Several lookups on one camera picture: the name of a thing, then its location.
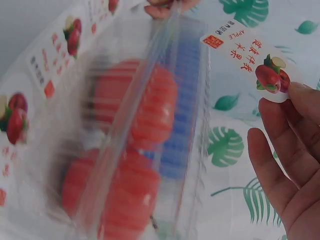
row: green monstera leaf print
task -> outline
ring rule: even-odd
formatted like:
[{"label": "green monstera leaf print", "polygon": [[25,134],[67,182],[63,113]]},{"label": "green monstera leaf print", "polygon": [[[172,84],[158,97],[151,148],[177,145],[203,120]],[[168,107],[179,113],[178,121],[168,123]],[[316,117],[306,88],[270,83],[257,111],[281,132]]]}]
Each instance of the green monstera leaf print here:
[{"label": "green monstera leaf print", "polygon": [[274,226],[280,227],[282,224],[281,218],[277,214],[276,210],[271,206],[256,177],[252,179],[246,186],[227,187],[212,193],[211,197],[228,190],[243,191],[243,197],[250,212],[250,220],[252,224],[265,222],[266,225],[268,225],[271,222]]},{"label": "green monstera leaf print", "polygon": [[304,21],[300,24],[300,26],[295,29],[298,33],[308,35],[312,34],[315,30],[317,30],[319,23],[313,21]]},{"label": "green monstera leaf print", "polygon": [[266,20],[269,14],[268,0],[219,0],[226,14],[246,27],[254,28]]},{"label": "green monstera leaf print", "polygon": [[212,155],[214,166],[225,168],[238,162],[244,151],[242,137],[233,129],[214,127],[208,134],[208,155]]},{"label": "green monstera leaf print", "polygon": [[290,57],[290,55],[293,54],[290,47],[287,47],[287,46],[274,46],[274,47],[279,49],[286,56],[288,60],[290,60],[294,64],[297,64],[296,61]]},{"label": "green monstera leaf print", "polygon": [[316,88],[315,88],[315,89],[317,89],[318,91],[320,91],[320,79],[319,79],[318,83],[316,84]]},{"label": "green monstera leaf print", "polygon": [[216,101],[213,109],[220,111],[229,111],[233,109],[239,101],[240,93],[237,95],[226,95],[222,96]]},{"label": "green monstera leaf print", "polygon": [[159,237],[159,240],[182,240],[181,234],[173,229],[174,224],[166,221],[157,222],[157,231],[156,234]]}]

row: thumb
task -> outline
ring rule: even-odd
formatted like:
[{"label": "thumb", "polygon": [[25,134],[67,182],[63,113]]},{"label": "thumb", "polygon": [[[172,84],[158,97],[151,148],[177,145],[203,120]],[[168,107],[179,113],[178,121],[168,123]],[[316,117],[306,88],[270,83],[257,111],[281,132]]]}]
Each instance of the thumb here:
[{"label": "thumb", "polygon": [[306,119],[320,125],[320,91],[292,82],[288,93],[295,109]]}]

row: plastic clamshell container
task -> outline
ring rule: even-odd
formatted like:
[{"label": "plastic clamshell container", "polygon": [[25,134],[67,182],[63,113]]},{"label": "plastic clamshell container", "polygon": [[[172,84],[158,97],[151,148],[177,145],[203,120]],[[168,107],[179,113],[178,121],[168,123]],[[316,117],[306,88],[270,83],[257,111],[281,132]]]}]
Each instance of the plastic clamshell container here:
[{"label": "plastic clamshell container", "polygon": [[[7,231],[33,240],[135,240],[144,232],[138,223],[150,226],[152,214],[161,239],[197,239],[210,88],[209,50],[199,39],[206,30],[178,11],[165,22],[116,20],[79,57],[30,123]],[[124,92],[110,91],[115,86]],[[73,189],[71,204],[65,194]]]}]

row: patterned tablecloth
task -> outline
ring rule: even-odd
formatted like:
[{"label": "patterned tablecloth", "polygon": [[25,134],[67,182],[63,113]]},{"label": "patterned tablecloth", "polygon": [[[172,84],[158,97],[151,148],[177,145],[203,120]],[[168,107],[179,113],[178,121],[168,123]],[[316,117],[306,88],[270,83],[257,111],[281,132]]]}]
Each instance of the patterned tablecloth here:
[{"label": "patterned tablecloth", "polygon": [[[296,64],[306,84],[320,89],[319,7],[318,0],[202,0],[187,15],[207,22],[209,29],[238,20]],[[199,240],[286,240],[249,160],[248,129],[265,131],[257,108],[260,97],[227,60],[212,54],[211,64],[210,144]]]}]

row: apple label sticker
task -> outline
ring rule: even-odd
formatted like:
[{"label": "apple label sticker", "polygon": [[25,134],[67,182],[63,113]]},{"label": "apple label sticker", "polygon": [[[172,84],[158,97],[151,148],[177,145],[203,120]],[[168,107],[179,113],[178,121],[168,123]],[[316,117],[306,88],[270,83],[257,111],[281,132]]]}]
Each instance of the apple label sticker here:
[{"label": "apple label sticker", "polygon": [[86,10],[78,4],[61,15],[55,27],[28,54],[28,68],[45,99],[53,96],[61,75],[77,59],[85,23]]},{"label": "apple label sticker", "polygon": [[260,95],[275,103],[289,98],[290,82],[303,82],[298,68],[277,48],[268,45],[232,19],[200,41],[225,55]]}]

